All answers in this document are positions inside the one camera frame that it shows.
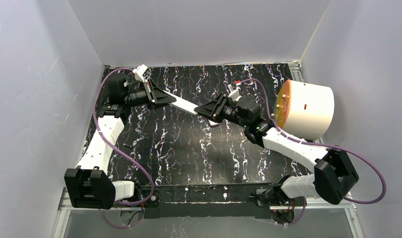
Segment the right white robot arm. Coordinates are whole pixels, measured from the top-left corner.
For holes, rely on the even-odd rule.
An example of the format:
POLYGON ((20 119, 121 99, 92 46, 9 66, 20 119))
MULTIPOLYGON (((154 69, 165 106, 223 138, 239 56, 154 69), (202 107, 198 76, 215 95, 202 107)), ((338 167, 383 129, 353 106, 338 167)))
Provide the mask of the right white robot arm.
POLYGON ((309 176, 284 176, 272 188, 254 196, 259 202, 284 204, 297 197, 320 197, 338 205, 359 180, 345 152, 289 140, 263 117, 262 108, 253 97, 242 96, 234 101, 221 93, 196 107, 195 112, 216 123, 227 120, 241 126, 250 142, 276 151, 311 172, 309 176))

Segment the slim white remote control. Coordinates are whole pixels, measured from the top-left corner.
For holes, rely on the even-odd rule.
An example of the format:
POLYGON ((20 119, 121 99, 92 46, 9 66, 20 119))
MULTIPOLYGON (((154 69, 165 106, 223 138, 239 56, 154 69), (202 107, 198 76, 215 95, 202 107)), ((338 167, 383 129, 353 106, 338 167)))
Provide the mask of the slim white remote control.
POLYGON ((177 109, 180 109, 184 112, 187 112, 191 115, 196 116, 198 113, 195 111, 195 108, 198 107, 198 105, 187 101, 181 97, 178 97, 170 92, 165 92, 169 96, 173 97, 176 101, 169 103, 170 106, 175 107, 177 109))

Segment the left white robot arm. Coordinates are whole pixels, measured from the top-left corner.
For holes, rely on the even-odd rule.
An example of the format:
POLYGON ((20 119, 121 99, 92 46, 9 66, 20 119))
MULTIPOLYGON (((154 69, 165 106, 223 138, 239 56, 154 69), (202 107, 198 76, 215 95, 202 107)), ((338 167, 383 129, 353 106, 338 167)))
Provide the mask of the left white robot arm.
POLYGON ((116 142, 133 107, 162 108, 177 102, 177 98, 145 79, 142 73, 135 73, 134 81, 130 82, 125 73, 111 72, 102 81, 101 89, 108 90, 109 103, 95 106, 93 120, 96 130, 88 148, 75 168, 65 172, 69 199, 74 208, 109 210, 115 204, 138 206, 153 196, 154 182, 148 171, 121 151, 116 142), (151 186, 149 194, 142 195, 133 180, 111 181, 108 178, 113 152, 124 156, 145 173, 151 186))

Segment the grey remote control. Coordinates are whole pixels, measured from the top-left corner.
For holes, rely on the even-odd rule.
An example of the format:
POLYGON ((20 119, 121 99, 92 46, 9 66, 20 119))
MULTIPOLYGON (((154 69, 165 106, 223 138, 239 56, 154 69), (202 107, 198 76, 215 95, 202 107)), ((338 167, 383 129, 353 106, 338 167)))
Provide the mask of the grey remote control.
POLYGON ((220 122, 214 122, 212 120, 207 120, 210 127, 216 127, 220 125, 220 122))

